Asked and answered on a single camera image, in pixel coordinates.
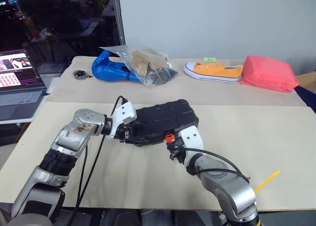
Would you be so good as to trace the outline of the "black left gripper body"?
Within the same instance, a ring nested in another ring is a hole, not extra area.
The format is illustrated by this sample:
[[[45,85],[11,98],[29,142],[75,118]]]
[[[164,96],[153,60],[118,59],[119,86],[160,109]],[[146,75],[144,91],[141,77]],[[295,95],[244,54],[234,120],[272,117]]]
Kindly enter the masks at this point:
[[[119,140],[121,143],[133,143],[130,136],[130,124],[120,124],[116,130],[114,139]]]

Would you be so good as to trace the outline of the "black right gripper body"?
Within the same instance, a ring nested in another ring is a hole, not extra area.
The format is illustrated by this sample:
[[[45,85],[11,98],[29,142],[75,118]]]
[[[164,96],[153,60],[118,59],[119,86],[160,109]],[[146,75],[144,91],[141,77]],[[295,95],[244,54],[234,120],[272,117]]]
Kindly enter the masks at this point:
[[[170,152],[169,158],[171,160],[177,160],[178,162],[184,162],[185,151],[183,150],[184,142],[182,138],[176,138],[174,142],[167,143],[167,149]]]

